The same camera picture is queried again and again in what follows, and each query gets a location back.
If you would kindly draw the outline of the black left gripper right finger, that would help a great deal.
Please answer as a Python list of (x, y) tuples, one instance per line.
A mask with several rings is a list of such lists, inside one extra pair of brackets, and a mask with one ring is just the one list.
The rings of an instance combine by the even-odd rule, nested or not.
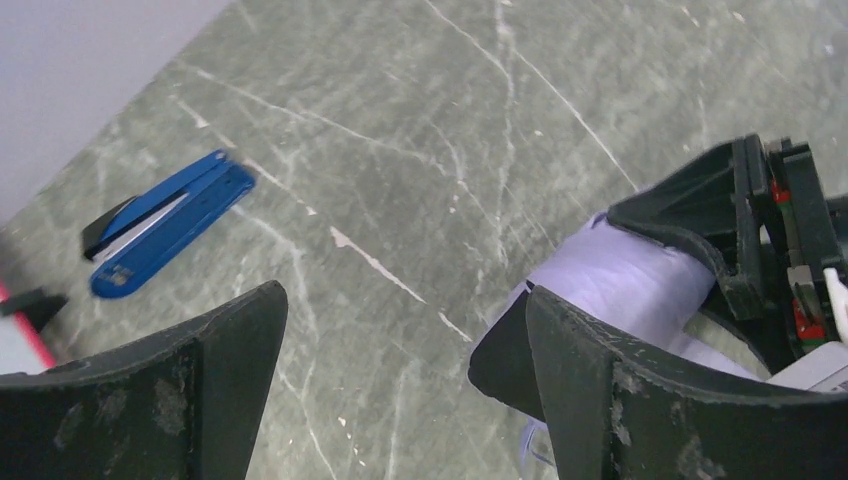
[(740, 378), (645, 343), (543, 287), (526, 321), (563, 479), (843, 479), (847, 397)]

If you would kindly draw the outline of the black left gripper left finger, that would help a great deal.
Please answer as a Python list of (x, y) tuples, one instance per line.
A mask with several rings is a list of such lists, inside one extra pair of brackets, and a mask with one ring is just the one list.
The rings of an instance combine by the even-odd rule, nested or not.
[(1, 378), (5, 479), (242, 479), (288, 313), (265, 282), (193, 319)]

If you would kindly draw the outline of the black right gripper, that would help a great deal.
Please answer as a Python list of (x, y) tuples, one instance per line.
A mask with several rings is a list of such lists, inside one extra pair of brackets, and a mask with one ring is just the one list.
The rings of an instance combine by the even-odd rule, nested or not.
[(607, 218), (708, 268), (768, 370), (846, 342), (847, 199), (826, 197), (808, 144), (719, 144)]

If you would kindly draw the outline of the black and lavender umbrella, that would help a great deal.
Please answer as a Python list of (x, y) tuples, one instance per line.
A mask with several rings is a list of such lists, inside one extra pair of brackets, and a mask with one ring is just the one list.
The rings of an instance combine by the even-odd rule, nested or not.
[(552, 464), (533, 447), (546, 430), (526, 327), (526, 305), (541, 286), (584, 312), (655, 347), (741, 378), (756, 376), (685, 333), (714, 274), (695, 258), (612, 226), (594, 215), (509, 294), (471, 353), (468, 379), (484, 395), (524, 413), (520, 458)]

